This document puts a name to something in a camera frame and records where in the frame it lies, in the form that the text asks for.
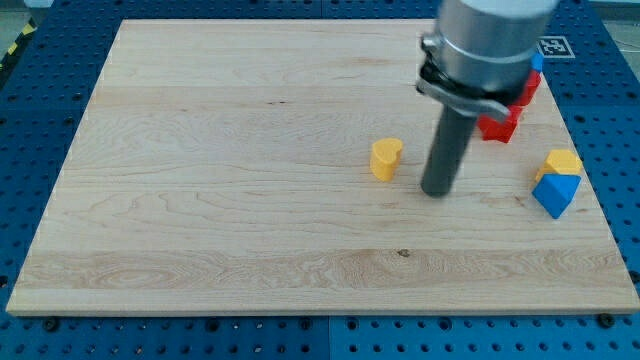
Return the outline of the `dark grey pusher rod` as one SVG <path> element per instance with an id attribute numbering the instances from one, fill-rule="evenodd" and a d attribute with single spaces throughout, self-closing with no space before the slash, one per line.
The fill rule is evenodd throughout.
<path id="1" fill-rule="evenodd" d="M 420 182 L 430 197 L 444 197 L 452 189 L 474 132 L 476 115 L 464 115 L 453 107 L 443 107 Z"/>

